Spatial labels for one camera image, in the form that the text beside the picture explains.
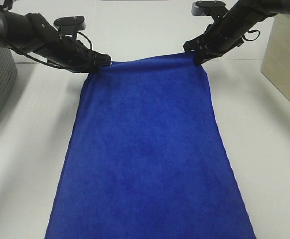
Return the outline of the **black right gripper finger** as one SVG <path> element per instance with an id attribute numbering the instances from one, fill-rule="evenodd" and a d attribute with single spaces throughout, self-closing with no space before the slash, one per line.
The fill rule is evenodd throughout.
<path id="1" fill-rule="evenodd" d="M 195 66 L 199 66 L 205 62 L 208 62 L 212 59 L 216 58 L 214 54 L 205 52 L 205 51 L 196 51 L 195 56 L 193 58 L 193 62 Z"/>

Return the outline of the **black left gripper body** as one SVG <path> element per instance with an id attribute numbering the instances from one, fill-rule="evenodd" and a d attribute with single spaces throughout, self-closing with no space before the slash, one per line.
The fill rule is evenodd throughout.
<path id="1" fill-rule="evenodd" d="M 87 48 L 80 40 L 64 36 L 58 41 L 45 44 L 35 54 L 73 73 L 92 73 L 95 54 L 102 54 Z"/>

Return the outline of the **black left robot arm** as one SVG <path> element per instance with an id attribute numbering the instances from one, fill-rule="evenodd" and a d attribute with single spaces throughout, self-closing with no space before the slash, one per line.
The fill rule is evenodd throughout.
<path id="1" fill-rule="evenodd" d="M 7 48 L 45 66 L 73 73 L 97 73 L 111 58 L 86 47 L 78 35 L 85 29 L 83 16 L 61 17 L 50 24 L 39 13 L 11 12 L 12 0 L 0 4 L 0 48 Z"/>

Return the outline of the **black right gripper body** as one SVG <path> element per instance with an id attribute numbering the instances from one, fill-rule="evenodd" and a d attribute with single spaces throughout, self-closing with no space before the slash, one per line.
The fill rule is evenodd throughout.
<path id="1" fill-rule="evenodd" d="M 247 22 L 230 11 L 224 16 L 212 18 L 214 22 L 203 34 L 184 43 L 185 52 L 205 51 L 218 58 L 243 43 L 242 36 L 250 29 Z"/>

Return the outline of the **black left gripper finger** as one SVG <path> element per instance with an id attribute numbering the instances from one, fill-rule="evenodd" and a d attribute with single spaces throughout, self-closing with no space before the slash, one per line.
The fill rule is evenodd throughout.
<path id="1" fill-rule="evenodd" d="M 103 67 L 111 65 L 111 57 L 107 54 L 95 54 L 92 60 L 92 72 L 98 73 Z"/>

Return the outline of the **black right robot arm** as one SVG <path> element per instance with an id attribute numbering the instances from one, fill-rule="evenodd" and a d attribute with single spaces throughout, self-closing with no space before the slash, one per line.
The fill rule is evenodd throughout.
<path id="1" fill-rule="evenodd" d="M 256 23 L 277 14 L 290 15 L 290 0 L 239 0 L 230 10 L 220 0 L 199 0 L 191 13 L 213 18 L 202 35 L 183 45 L 185 52 L 195 52 L 193 62 L 198 66 L 248 41 L 245 33 L 251 33 Z"/>

